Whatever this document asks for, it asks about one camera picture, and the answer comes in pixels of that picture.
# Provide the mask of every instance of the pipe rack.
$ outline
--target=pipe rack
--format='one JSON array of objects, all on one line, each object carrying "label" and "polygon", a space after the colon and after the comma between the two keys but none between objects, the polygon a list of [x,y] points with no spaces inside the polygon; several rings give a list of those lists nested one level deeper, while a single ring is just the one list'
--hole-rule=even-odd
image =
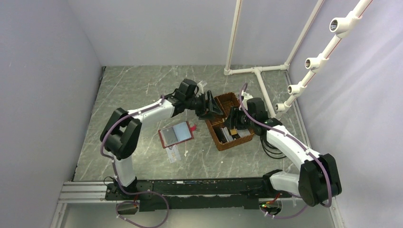
[{"label": "pipe rack", "polygon": [[263,93],[263,97],[265,99],[266,105],[268,107],[270,117],[275,117],[276,113],[273,108],[273,104],[271,103],[270,97],[267,93],[266,86],[264,85],[263,79],[261,77],[261,72],[263,71],[270,71],[270,70],[288,70],[290,62],[292,61],[295,53],[297,52],[299,46],[301,45],[305,35],[307,34],[309,28],[311,27],[317,13],[319,12],[319,9],[323,5],[323,2],[325,0],[318,0],[314,9],[312,10],[311,15],[309,16],[304,28],[302,29],[294,47],[291,50],[291,53],[289,54],[287,60],[285,61],[284,64],[279,65],[279,66],[259,66],[259,67],[252,67],[252,68],[247,68],[247,69],[237,69],[237,70],[231,70],[231,58],[232,58],[232,53],[234,49],[234,43],[235,43],[235,36],[237,32],[237,27],[238,27],[238,21],[239,21],[239,15],[240,15],[240,9],[242,5],[242,0],[237,0],[236,6],[235,6],[235,13],[234,13],[234,20],[232,22],[232,29],[231,29],[231,37],[230,37],[230,45],[228,47],[228,54],[227,54],[227,61],[225,64],[224,68],[224,75],[234,75],[234,74],[245,74],[245,73],[254,73],[256,77],[258,78],[258,82],[260,85],[260,88]]},{"label": "pipe rack", "polygon": [[345,18],[333,18],[329,24],[329,30],[335,35],[330,40],[326,48],[317,57],[310,57],[305,60],[305,68],[308,73],[297,85],[289,85],[288,93],[290,97],[284,103],[275,105],[278,112],[276,118],[279,119],[292,105],[292,103],[301,96],[312,78],[324,67],[329,60],[330,54],[335,50],[340,41],[345,38],[355,27],[357,22],[362,18],[366,8],[371,4],[372,0],[360,0],[355,8],[348,13]]}]

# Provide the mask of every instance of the small card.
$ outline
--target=small card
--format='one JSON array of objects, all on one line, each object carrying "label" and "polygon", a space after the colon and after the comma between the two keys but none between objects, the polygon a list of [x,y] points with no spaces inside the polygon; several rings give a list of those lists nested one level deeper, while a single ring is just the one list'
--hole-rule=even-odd
[{"label": "small card", "polygon": [[179,154],[178,147],[176,145],[169,146],[166,149],[166,153],[168,154],[169,162],[174,163],[181,160],[181,155]]},{"label": "small card", "polygon": [[239,135],[240,137],[245,137],[245,136],[250,135],[250,132],[249,132],[248,129],[245,129],[245,130],[238,130],[238,135]]},{"label": "small card", "polygon": [[237,129],[230,129],[231,135],[236,135],[237,134]]}]

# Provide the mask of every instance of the black cable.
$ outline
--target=black cable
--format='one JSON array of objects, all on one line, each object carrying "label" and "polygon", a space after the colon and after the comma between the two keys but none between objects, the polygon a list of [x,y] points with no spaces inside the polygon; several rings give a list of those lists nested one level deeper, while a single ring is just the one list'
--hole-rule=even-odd
[{"label": "black cable", "polygon": [[271,153],[271,154],[278,154],[278,153],[274,153],[274,152],[271,152],[271,151],[269,151],[265,146],[264,146],[264,142],[263,142],[263,139],[261,138],[260,139],[260,142],[262,143],[262,148],[263,148],[263,151],[264,151],[264,153],[266,153],[266,155],[267,156],[269,156],[270,158],[272,158],[272,159],[283,159],[283,158],[285,158],[286,156],[283,156],[283,157],[273,157],[273,156],[271,156],[269,153]]},{"label": "black cable", "polygon": [[112,178],[112,177],[110,177],[110,176],[105,177],[105,178],[104,178],[104,181],[103,181],[105,186],[108,186],[107,184],[105,184],[105,180],[106,180],[108,177],[113,181],[113,178]]},{"label": "black cable", "polygon": [[[266,150],[267,152],[269,152],[269,153],[271,153],[271,154],[275,154],[275,155],[283,154],[282,152],[276,153],[276,152],[270,151],[269,149],[265,148],[265,147],[264,147],[264,144],[266,144],[266,143],[269,144],[269,142],[267,142],[266,140],[264,140],[262,137],[260,137],[260,142],[262,143],[263,149]],[[271,149],[273,149],[273,150],[277,150],[277,147],[275,147],[275,146],[273,146],[273,145],[271,145],[271,144],[270,144],[270,146],[268,146],[268,147],[271,148]]]},{"label": "black cable", "polygon": [[267,142],[267,140],[263,139],[264,144],[269,147],[270,149],[277,150],[278,148]]}]

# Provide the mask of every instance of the white wall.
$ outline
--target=white wall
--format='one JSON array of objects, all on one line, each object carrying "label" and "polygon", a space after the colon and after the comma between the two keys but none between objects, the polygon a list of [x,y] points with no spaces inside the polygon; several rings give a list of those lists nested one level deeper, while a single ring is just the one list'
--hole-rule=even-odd
[{"label": "white wall", "polygon": [[[293,83],[330,41],[331,19],[357,2],[325,2],[291,63]],[[402,12],[399,0],[373,1],[298,98],[313,148],[336,158],[348,228],[403,227]]]},{"label": "white wall", "polygon": [[[101,64],[225,64],[236,0],[68,0]],[[245,0],[233,64],[285,62],[317,0]]]},{"label": "white wall", "polygon": [[0,223],[49,227],[101,66],[65,0],[0,3]]}]

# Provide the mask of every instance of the pipe elbow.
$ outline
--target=pipe elbow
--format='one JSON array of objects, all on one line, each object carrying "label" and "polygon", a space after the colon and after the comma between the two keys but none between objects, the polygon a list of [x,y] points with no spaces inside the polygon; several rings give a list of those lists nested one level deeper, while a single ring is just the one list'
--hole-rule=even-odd
[{"label": "pipe elbow", "polygon": [[317,57],[307,58],[305,60],[305,68],[311,70],[314,73],[317,73],[326,64],[328,60],[329,59],[323,57],[321,53]]},{"label": "pipe elbow", "polygon": [[291,106],[286,105],[285,103],[277,103],[274,108],[276,109],[276,112],[283,112],[286,109],[289,109]]},{"label": "pipe elbow", "polygon": [[354,16],[350,11],[345,18],[333,18],[329,24],[329,30],[336,34],[340,39],[345,38],[350,31],[355,27],[361,18]]},{"label": "pipe elbow", "polygon": [[297,85],[289,85],[287,88],[287,92],[290,95],[294,95],[299,97],[302,92],[305,90],[306,86],[302,85],[302,82],[299,82]]}]

